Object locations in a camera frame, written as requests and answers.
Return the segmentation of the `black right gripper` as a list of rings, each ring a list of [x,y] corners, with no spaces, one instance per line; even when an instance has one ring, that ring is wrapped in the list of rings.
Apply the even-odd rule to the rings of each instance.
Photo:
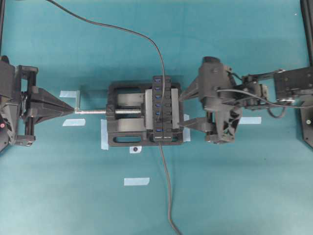
[[[256,77],[251,75],[244,76],[242,77],[242,84],[237,85],[233,78],[231,69],[227,66],[224,67],[228,72],[228,76],[232,84],[232,88],[229,90],[240,90],[252,93],[262,98],[267,97],[264,88],[261,84],[259,84]],[[193,98],[197,98],[199,101],[199,90],[199,76],[197,76],[187,87],[187,89],[180,94],[179,101],[183,102]],[[242,117],[242,108],[252,105],[259,105],[261,101],[245,94],[227,91],[227,89],[220,89],[218,91],[222,93],[228,92],[232,95],[232,99],[230,101],[222,104],[221,110],[206,111],[207,117],[189,119],[179,122],[178,125],[180,127],[186,127],[200,132],[207,132],[205,140],[210,143],[222,144],[233,142],[235,139],[237,126]]]

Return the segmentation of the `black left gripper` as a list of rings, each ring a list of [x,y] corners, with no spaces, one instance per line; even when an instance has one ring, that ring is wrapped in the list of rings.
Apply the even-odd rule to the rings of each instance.
[[[36,85],[36,76],[38,73],[37,67],[19,65],[15,69],[13,77],[13,97],[9,102],[11,114],[11,133],[9,134],[10,143],[18,146],[31,146],[35,141],[34,123],[66,116],[74,112],[67,103],[61,101],[45,89],[39,88]],[[49,104],[54,107],[61,108],[29,108],[30,100]],[[24,135],[19,135],[19,121],[22,119],[25,124]]]

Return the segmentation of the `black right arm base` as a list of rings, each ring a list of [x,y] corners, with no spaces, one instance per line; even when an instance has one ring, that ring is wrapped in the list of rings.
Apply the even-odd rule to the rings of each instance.
[[[297,111],[297,126],[299,138],[310,149],[313,148],[313,109],[300,109]]]

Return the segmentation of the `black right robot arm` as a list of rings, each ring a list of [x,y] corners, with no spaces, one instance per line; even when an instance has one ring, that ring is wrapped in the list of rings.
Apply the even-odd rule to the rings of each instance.
[[[181,127],[206,134],[205,140],[215,144],[235,140],[243,109],[267,110],[273,118],[282,118],[287,108],[300,110],[304,141],[313,144],[313,69],[276,70],[246,75],[241,84],[232,69],[222,63],[204,63],[179,100],[197,97],[206,112],[179,123]]]

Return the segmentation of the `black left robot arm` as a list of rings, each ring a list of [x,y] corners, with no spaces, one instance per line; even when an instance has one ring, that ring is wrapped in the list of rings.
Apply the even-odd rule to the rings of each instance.
[[[35,125],[74,112],[74,108],[36,85],[38,68],[17,67],[0,57],[0,150],[31,146]]]

